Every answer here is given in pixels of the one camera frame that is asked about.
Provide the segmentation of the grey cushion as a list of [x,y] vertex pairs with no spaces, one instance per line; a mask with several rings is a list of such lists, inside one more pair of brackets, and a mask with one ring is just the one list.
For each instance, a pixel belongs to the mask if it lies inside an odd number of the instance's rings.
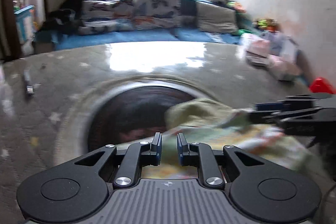
[[236,11],[205,2],[196,2],[197,26],[209,33],[232,34],[239,28]]

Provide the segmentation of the butterfly print pillow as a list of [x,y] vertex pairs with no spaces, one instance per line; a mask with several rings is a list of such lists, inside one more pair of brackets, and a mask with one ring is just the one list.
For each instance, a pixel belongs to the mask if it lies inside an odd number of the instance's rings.
[[132,22],[136,30],[181,26],[180,0],[132,0]]
[[133,0],[83,1],[79,35],[132,31]]

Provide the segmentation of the black pen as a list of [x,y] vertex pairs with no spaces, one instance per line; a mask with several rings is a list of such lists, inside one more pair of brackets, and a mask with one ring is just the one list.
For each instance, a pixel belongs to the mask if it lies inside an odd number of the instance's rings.
[[33,96],[34,95],[34,86],[31,82],[30,72],[29,72],[28,69],[25,69],[23,71],[23,80],[24,80],[24,83],[25,83],[27,96]]

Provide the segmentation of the blue sheet on bench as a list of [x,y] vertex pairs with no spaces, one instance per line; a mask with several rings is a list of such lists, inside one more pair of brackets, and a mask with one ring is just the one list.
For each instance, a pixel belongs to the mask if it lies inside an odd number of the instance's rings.
[[125,42],[155,42],[155,41],[183,41],[207,42],[221,44],[240,44],[240,38],[231,34],[217,34],[198,30],[197,28],[175,28],[152,30],[134,30],[109,32],[94,35],[71,35],[55,44],[55,50],[70,50],[73,48],[96,46],[101,44]]

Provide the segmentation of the colourful patterned child garment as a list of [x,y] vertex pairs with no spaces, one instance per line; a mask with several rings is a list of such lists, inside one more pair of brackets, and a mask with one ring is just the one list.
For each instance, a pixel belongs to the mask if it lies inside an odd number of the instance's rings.
[[305,141],[285,136],[269,124],[251,124],[248,109],[233,109],[220,102],[198,98],[177,104],[165,112],[168,132],[163,135],[161,163],[142,170],[143,178],[195,178],[197,170],[181,166],[177,157],[177,133],[189,142],[202,142],[213,149],[234,145],[303,174],[319,172],[322,161],[306,148]]

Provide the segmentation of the brown and green plush toys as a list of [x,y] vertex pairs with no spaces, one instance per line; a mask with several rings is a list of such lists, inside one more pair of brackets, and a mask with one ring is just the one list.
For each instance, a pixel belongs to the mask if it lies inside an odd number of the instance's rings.
[[256,19],[252,25],[260,31],[276,32],[280,30],[277,21],[272,18]]

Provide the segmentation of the black round induction cooktop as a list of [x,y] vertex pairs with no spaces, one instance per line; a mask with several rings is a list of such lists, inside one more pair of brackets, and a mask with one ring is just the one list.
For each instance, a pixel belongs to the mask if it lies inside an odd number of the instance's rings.
[[87,133],[88,151],[106,144],[122,144],[167,131],[169,108],[196,96],[166,86],[141,86],[123,91],[98,107]]

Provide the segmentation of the tissue pack with white sheet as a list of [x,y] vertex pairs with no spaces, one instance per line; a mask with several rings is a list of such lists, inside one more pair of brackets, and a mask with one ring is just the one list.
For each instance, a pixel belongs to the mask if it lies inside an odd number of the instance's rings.
[[282,32],[242,34],[240,44],[249,64],[265,68],[279,81],[292,82],[302,74],[297,65],[298,47]]

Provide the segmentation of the red plastic stool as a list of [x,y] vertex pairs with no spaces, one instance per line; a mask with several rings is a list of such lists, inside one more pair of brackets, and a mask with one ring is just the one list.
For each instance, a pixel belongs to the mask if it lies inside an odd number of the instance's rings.
[[309,86],[312,93],[336,94],[335,87],[325,78],[316,78]]

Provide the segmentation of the black bag on bench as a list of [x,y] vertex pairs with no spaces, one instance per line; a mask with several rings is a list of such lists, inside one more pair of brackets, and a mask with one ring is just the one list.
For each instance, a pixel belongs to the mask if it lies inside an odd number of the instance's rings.
[[84,0],[65,0],[57,10],[46,15],[46,20],[35,33],[36,43],[61,43],[73,35],[81,25]]

